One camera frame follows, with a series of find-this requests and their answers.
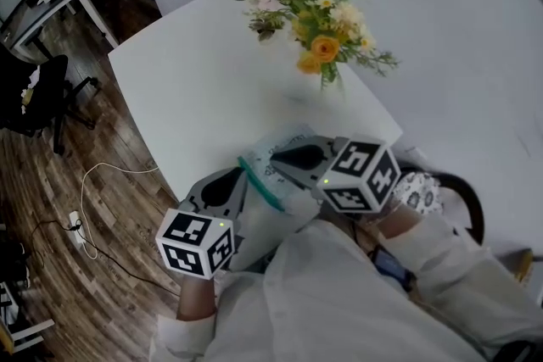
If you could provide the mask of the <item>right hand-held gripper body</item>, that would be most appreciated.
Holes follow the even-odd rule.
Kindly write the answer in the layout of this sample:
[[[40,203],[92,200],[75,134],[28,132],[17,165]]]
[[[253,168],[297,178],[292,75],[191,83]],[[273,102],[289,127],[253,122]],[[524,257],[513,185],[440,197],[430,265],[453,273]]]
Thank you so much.
[[[341,214],[376,214],[400,179],[400,167],[387,142],[355,135],[338,151],[316,189]]]

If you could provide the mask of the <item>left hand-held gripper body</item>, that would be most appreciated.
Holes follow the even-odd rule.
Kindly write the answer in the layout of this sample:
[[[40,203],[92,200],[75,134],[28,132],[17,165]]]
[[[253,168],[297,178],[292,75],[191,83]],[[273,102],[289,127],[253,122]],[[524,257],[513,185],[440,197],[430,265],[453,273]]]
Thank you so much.
[[[227,217],[168,209],[156,235],[166,268],[209,280],[237,252],[237,209]]]

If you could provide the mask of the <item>clear zip pouch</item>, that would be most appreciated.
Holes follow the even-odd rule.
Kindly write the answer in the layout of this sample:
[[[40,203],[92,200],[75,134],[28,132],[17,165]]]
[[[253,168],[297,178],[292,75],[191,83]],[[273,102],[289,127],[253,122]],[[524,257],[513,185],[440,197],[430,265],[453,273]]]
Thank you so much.
[[[238,157],[239,165],[247,172],[252,186],[278,211],[293,214],[294,208],[288,205],[288,201],[304,188],[297,187],[277,173],[271,165],[271,157],[277,150],[312,136],[316,133],[307,124],[282,126],[245,148]]]

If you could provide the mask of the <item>person's left forearm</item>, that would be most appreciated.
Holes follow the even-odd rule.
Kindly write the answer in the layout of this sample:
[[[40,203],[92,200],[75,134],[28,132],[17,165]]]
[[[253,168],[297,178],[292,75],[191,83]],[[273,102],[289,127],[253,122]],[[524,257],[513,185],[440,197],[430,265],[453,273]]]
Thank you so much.
[[[197,321],[207,319],[215,312],[215,281],[196,276],[184,276],[176,318],[181,321]]]

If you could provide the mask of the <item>person's right forearm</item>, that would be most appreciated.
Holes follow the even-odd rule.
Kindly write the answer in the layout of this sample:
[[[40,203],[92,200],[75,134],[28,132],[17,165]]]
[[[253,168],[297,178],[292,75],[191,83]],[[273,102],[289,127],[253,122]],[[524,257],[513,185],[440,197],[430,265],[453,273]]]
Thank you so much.
[[[374,232],[381,237],[398,237],[423,220],[423,216],[408,205],[392,201],[386,204],[374,225]]]

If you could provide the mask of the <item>floral seat cushion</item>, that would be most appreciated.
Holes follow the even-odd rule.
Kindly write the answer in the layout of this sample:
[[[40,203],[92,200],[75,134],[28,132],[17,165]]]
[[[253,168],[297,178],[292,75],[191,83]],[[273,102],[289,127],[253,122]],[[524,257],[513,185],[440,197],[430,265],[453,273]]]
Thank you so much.
[[[403,171],[393,196],[419,214],[443,214],[439,180],[419,170]]]

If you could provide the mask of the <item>black smartphone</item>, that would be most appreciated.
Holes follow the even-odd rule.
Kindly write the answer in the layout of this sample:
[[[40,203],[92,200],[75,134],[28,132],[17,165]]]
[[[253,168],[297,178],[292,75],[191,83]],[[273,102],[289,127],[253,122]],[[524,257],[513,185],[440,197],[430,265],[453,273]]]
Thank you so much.
[[[374,248],[370,259],[379,274],[391,278],[406,292],[412,290],[414,275],[385,248],[381,246]]]

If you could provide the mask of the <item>black curved chair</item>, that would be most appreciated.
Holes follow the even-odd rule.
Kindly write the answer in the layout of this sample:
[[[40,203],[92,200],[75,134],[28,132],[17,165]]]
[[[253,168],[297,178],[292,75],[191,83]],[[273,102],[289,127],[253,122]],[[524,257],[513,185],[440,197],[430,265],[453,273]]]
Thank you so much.
[[[414,165],[402,165],[400,171],[401,179],[412,172],[427,174],[435,178],[440,187],[454,191],[467,206],[471,226],[466,231],[478,245],[483,245],[485,234],[484,211],[479,196],[469,183],[457,175],[426,171]]]

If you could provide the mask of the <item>white power strip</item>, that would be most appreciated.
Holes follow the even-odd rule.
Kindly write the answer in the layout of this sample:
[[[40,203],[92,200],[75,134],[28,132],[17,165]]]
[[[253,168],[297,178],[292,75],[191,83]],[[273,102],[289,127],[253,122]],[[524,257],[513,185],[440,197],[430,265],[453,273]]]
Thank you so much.
[[[71,233],[70,239],[77,248],[81,248],[85,245],[85,231],[84,224],[78,211],[72,211],[69,214],[70,226],[69,232]]]

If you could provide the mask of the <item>artificial flower bouquet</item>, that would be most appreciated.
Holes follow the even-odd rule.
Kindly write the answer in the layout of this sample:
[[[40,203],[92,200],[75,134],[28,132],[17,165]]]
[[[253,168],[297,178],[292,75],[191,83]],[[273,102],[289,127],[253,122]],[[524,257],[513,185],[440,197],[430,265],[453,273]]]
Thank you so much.
[[[341,82],[339,66],[350,61],[380,76],[400,62],[378,49],[361,9],[353,0],[241,0],[249,20],[259,12],[282,15],[291,38],[299,44],[297,69],[320,77],[321,87]]]

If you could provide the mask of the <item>black office chair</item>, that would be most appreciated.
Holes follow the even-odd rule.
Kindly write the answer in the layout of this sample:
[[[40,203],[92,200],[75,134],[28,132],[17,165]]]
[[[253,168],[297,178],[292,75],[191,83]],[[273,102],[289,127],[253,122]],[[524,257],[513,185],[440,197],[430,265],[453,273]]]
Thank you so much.
[[[40,80],[34,88],[25,115],[21,114],[21,93],[29,84],[29,76],[41,66]],[[96,77],[88,76],[77,86],[66,79],[68,58],[55,56],[42,64],[33,64],[16,57],[0,43],[0,130],[7,129],[20,135],[33,137],[49,126],[53,127],[53,152],[61,155],[64,146],[60,133],[65,117],[69,117],[87,129],[95,123],[82,118],[71,105],[85,86],[98,86]]]

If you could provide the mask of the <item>yellow object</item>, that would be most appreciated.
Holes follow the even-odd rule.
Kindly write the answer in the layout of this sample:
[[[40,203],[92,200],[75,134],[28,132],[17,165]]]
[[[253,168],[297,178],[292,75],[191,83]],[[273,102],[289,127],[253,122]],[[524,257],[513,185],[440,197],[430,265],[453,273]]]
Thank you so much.
[[[531,248],[527,248],[515,253],[512,272],[515,279],[522,283],[524,278],[530,273],[534,263],[534,253]]]

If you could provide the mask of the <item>white tissue pack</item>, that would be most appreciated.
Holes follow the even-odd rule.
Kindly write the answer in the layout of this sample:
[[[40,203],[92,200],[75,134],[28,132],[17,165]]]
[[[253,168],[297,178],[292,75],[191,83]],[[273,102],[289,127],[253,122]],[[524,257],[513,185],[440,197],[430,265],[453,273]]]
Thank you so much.
[[[34,88],[40,80],[41,66],[38,65],[36,69],[29,76],[29,84],[26,88],[23,89],[21,93],[21,114],[25,115],[26,107],[29,105]]]

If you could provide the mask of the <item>dark desk with white legs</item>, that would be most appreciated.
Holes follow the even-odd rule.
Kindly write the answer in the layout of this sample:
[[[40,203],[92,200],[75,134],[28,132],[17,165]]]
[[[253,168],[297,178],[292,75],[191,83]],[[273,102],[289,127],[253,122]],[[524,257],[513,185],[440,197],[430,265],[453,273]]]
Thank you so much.
[[[42,0],[40,4],[27,10],[19,25],[13,30],[11,36],[7,39],[7,48],[16,51],[26,59],[33,60],[35,57],[28,51],[27,44],[51,17],[53,17],[60,9],[64,7],[70,8],[73,1],[75,0],[52,0],[50,3],[45,3]],[[98,30],[109,42],[110,46],[113,48],[118,47],[119,42],[117,38],[106,24],[103,16],[98,12],[97,7],[94,5],[92,0],[76,1],[81,4],[92,22],[97,26]]]

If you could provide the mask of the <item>white frame table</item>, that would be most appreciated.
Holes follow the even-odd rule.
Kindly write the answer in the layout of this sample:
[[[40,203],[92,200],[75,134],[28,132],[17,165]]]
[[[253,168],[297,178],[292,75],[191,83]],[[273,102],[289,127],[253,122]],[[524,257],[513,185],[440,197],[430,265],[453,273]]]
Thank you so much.
[[[0,344],[9,355],[43,342],[41,333],[55,325],[53,319],[48,319],[20,331],[11,331],[9,327],[14,325],[19,313],[20,307],[9,291],[8,284],[0,282]]]

